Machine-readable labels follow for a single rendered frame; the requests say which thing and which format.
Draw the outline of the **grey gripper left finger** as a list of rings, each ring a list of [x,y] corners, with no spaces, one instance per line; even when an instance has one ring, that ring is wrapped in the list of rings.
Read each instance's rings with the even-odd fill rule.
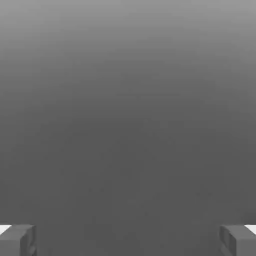
[[[37,227],[0,224],[0,256],[37,256]]]

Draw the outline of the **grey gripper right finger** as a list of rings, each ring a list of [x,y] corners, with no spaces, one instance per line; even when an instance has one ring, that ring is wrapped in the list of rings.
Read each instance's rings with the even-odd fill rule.
[[[256,224],[221,225],[222,256],[256,256]]]

